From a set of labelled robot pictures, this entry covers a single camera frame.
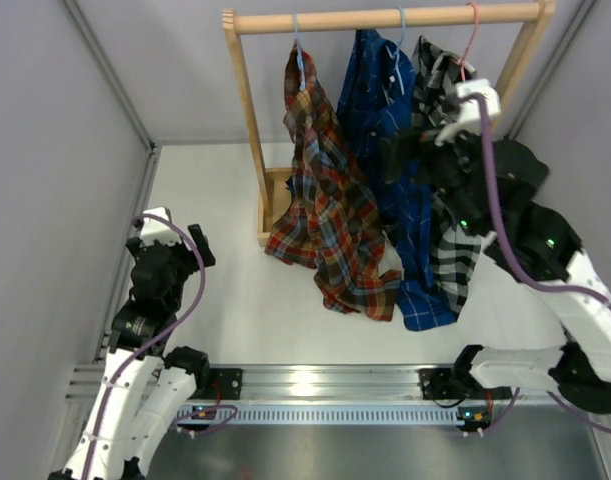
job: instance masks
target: black and white plaid shirt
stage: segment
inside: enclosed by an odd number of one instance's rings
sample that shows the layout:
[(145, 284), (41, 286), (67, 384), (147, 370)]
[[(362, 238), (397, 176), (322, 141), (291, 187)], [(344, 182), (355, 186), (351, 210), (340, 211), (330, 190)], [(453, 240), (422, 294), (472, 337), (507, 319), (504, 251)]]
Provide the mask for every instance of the black and white plaid shirt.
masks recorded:
[[(452, 121), (443, 112), (442, 104), (455, 91), (454, 84), (461, 81), (460, 57), (421, 35), (411, 60), (416, 70), (412, 126), (430, 129)], [(465, 78), (476, 78), (476, 70), (468, 63), (465, 63)], [(481, 238), (467, 236), (436, 195), (432, 201), (431, 225), (430, 264), (437, 283), (447, 293), (452, 311), (458, 315), (467, 300)]]

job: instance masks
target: shirt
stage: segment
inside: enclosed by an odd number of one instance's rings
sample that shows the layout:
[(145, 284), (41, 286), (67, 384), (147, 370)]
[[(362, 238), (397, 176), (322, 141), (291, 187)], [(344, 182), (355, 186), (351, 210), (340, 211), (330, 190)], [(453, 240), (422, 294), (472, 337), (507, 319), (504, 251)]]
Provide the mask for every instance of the shirt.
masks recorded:
[(409, 128), (412, 118), (415, 72), (396, 49), (375, 30), (356, 32), (337, 113), (349, 148), (369, 179), (382, 222), (386, 229), (397, 229), (396, 251), (405, 273), (396, 303), (405, 326), (426, 330), (452, 323), (454, 315), (430, 266), (431, 192), (410, 181), (418, 162), (410, 159), (405, 175), (393, 184), (386, 184), (381, 173), (379, 138)]
[(400, 273), (379, 276), (385, 238), (374, 195), (349, 155), (338, 119), (318, 82), (312, 58), (296, 45), (285, 68), (284, 124), (295, 144), (289, 188), (292, 203), (272, 226), (265, 253), (316, 268), (323, 304), (339, 312), (392, 318)]
[[(437, 47), (424, 36), (418, 39), (412, 55), (412, 64), (418, 72), (412, 114), (415, 128), (430, 129), (454, 120), (443, 111), (442, 104), (447, 95), (456, 91), (455, 84), (462, 81), (459, 61), (458, 55)], [(476, 70), (465, 63), (465, 79), (474, 78)], [(437, 195), (432, 203), (431, 225), (432, 271), (457, 318), (467, 301), (468, 285), (478, 261), (481, 239), (468, 236)]]

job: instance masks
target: wooden base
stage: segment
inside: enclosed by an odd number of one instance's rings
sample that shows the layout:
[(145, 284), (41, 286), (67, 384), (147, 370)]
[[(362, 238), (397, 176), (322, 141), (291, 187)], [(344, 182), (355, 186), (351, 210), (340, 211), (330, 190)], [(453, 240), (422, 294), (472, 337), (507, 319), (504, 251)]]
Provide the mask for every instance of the wooden base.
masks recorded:
[(287, 211), (292, 201), (292, 195), (287, 189), (285, 182), (292, 174), (291, 167), (268, 168), (267, 190), (270, 192), (269, 199), (272, 202), (271, 214), (265, 209), (263, 199), (258, 197), (258, 244), (261, 247), (267, 245), (272, 225), (283, 213)]

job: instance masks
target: table surface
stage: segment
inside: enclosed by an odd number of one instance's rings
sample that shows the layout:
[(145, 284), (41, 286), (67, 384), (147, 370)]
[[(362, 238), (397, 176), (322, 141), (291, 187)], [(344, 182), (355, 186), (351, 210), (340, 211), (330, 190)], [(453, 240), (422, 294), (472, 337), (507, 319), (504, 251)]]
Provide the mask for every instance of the table surface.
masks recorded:
[[(293, 146), (264, 144), (268, 167), (288, 166)], [(149, 206), (166, 206), (182, 228), (201, 225), (216, 256), (198, 308), (172, 335), (168, 350), (189, 345), (218, 364), (452, 363), (464, 346), (546, 348), (564, 343), (549, 308), (485, 255), (456, 324), (405, 329), (396, 308), (390, 323), (323, 307), (314, 271), (288, 266), (256, 241), (258, 185), (247, 144), (166, 146)], [(381, 267), (400, 268), (393, 249)], [(185, 287), (184, 306), (198, 287)]]

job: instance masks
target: clothing rack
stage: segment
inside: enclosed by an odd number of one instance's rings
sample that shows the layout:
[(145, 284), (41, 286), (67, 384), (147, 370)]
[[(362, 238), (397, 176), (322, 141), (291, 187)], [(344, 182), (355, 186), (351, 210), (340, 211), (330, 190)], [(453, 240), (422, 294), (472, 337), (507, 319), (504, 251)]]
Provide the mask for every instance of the clothing rack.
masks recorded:
[[(554, 14), (555, 0), (536, 0), (532, 3), (481, 5), (478, 7), (479, 23), (522, 23), (523, 26), (505, 61), (496, 82), (501, 98), (501, 112), (509, 105), (516, 88), (531, 61), (536, 48)], [(407, 27), (474, 24), (474, 10), (467, 5), (459, 7), (405, 8)], [(360, 30), (367, 28), (397, 28), (402, 26), (398, 9), (363, 10), (352, 12), (299, 13), (283, 15), (237, 15), (233, 9), (223, 11), (223, 29), (227, 39), (234, 76), (245, 112), (249, 145), (260, 189), (258, 208), (258, 242), (267, 243), (274, 222), (287, 210), (290, 192), (285, 181), (291, 168), (265, 168), (263, 150), (258, 133), (254, 102), (243, 53), (242, 35), (289, 33), (294, 22), (300, 32), (334, 30)]]

